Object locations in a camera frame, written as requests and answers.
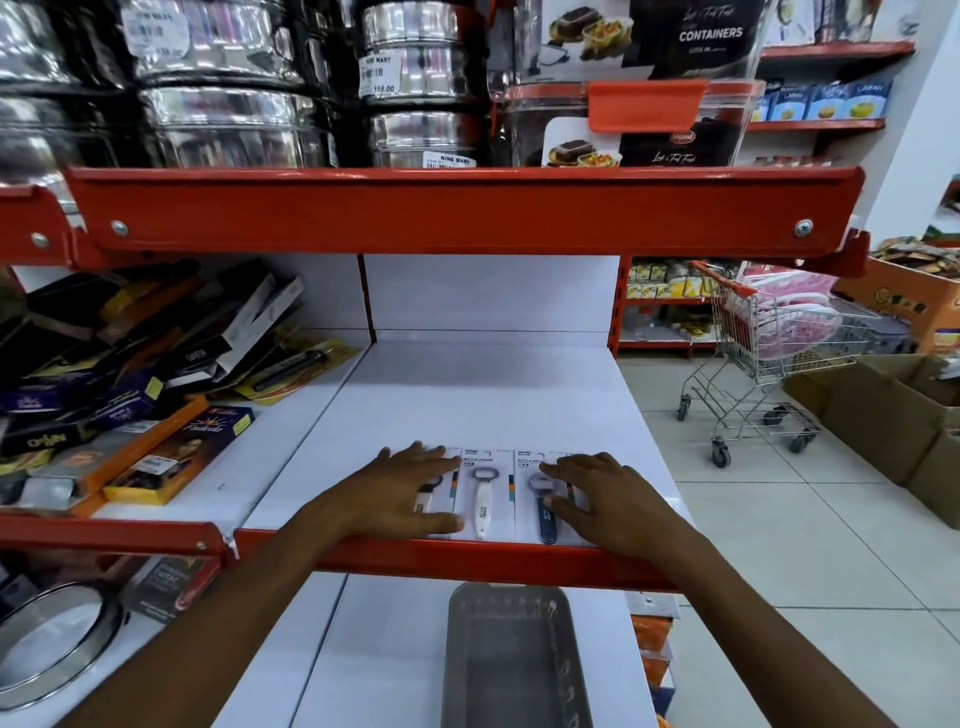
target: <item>floor tile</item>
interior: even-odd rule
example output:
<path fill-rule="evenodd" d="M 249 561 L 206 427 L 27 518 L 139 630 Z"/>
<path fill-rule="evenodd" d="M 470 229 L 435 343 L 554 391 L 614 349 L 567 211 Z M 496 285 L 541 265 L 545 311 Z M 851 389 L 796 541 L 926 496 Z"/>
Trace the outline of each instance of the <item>floor tile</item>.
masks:
<path fill-rule="evenodd" d="M 937 611 L 933 616 L 943 624 L 949 633 L 960 643 L 960 612 Z"/>
<path fill-rule="evenodd" d="M 900 728 L 957 724 L 960 643 L 928 612 L 780 611 Z"/>
<path fill-rule="evenodd" d="M 689 607 L 670 631 L 671 670 L 677 693 L 666 717 L 673 728 L 766 728 L 719 645 Z"/>
<path fill-rule="evenodd" d="M 892 483 L 811 487 L 928 609 L 960 609 L 960 531 Z"/>
<path fill-rule="evenodd" d="M 727 468 L 717 468 L 710 459 L 716 421 L 708 412 L 691 411 L 683 422 L 677 420 L 676 412 L 644 412 L 643 419 L 678 482 L 803 482 L 762 437 L 729 443 L 732 462 Z"/>
<path fill-rule="evenodd" d="M 775 606 L 922 607 L 805 483 L 679 488 L 700 530 Z"/>
<path fill-rule="evenodd" d="M 790 431 L 797 431 L 794 426 Z M 800 453 L 791 452 L 791 436 L 767 439 L 808 483 L 886 483 L 889 482 L 870 463 L 844 445 L 833 433 L 823 430 Z"/>

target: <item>hand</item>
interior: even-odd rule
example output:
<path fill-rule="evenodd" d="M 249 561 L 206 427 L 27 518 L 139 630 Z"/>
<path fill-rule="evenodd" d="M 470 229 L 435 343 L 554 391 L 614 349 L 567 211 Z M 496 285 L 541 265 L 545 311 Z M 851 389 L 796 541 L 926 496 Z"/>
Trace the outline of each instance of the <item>hand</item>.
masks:
<path fill-rule="evenodd" d="M 432 533 L 456 533 L 464 520 L 452 513 L 414 513 L 417 491 L 439 475 L 456 470 L 459 457 L 444 458 L 444 448 L 423 449 L 417 441 L 391 456 L 384 448 L 370 463 L 317 497 L 342 536 L 415 539 Z"/>
<path fill-rule="evenodd" d="M 580 488 L 590 510 L 567 498 L 549 496 L 546 506 L 594 544 L 655 564 L 678 546 L 687 532 L 696 533 L 650 483 L 633 468 L 620 465 L 612 455 L 569 455 L 540 470 Z"/>

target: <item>barcode sticker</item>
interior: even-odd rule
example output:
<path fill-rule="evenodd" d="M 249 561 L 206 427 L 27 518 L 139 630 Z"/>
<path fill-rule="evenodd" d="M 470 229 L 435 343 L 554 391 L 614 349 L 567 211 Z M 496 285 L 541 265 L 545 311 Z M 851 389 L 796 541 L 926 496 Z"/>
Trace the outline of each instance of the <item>barcode sticker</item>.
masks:
<path fill-rule="evenodd" d="M 456 167 L 475 167 L 476 159 L 451 155 L 447 152 L 424 152 L 423 169 L 453 169 Z"/>
<path fill-rule="evenodd" d="M 180 461 L 173 457 L 147 455 L 133 464 L 133 469 L 150 475 L 163 475 Z"/>
<path fill-rule="evenodd" d="M 400 56 L 395 51 L 371 53 L 360 59 L 360 97 L 400 92 Z"/>
<path fill-rule="evenodd" d="M 177 3 L 138 2 L 120 13 L 127 47 L 135 58 L 181 59 L 190 50 L 190 24 Z"/>

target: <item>white shelf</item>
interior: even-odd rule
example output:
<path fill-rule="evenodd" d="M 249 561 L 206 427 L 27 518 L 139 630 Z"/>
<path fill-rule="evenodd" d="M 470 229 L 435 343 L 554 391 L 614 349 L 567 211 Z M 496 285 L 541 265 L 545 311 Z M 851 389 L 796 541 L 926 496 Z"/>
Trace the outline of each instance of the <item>white shelf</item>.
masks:
<path fill-rule="evenodd" d="M 345 580 L 343 574 L 310 575 L 237 683 L 214 728 L 290 725 Z M 159 622 L 131 613 L 106 651 L 76 680 L 34 705 L 0 713 L 0 728 L 55 725 L 161 629 Z"/>
<path fill-rule="evenodd" d="M 458 582 L 347 580 L 292 728 L 437 728 L 446 619 Z M 656 728 L 621 592 L 565 589 L 594 728 Z"/>
<path fill-rule="evenodd" d="M 271 407 L 251 404 L 253 424 L 166 505 L 108 503 L 93 518 L 212 522 L 231 537 L 362 357 L 357 354 Z"/>
<path fill-rule="evenodd" d="M 305 502 L 414 440 L 466 448 L 605 450 L 689 519 L 604 347 L 374 344 L 244 523 L 277 529 Z"/>

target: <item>plastic food container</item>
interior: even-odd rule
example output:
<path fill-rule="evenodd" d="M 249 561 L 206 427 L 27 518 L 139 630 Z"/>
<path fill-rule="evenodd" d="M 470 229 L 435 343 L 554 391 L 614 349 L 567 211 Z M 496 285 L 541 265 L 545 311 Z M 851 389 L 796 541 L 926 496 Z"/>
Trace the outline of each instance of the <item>plastic food container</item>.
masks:
<path fill-rule="evenodd" d="M 441 726 L 519 725 L 592 728 L 569 602 L 557 588 L 464 584 L 450 598 Z"/>
<path fill-rule="evenodd" d="M 770 0 L 517 0 L 516 80 L 752 79 Z"/>
<path fill-rule="evenodd" d="M 506 126 L 514 167 L 723 167 L 733 164 L 763 81 L 710 82 L 697 121 L 685 133 L 595 133 L 587 87 L 507 89 Z"/>

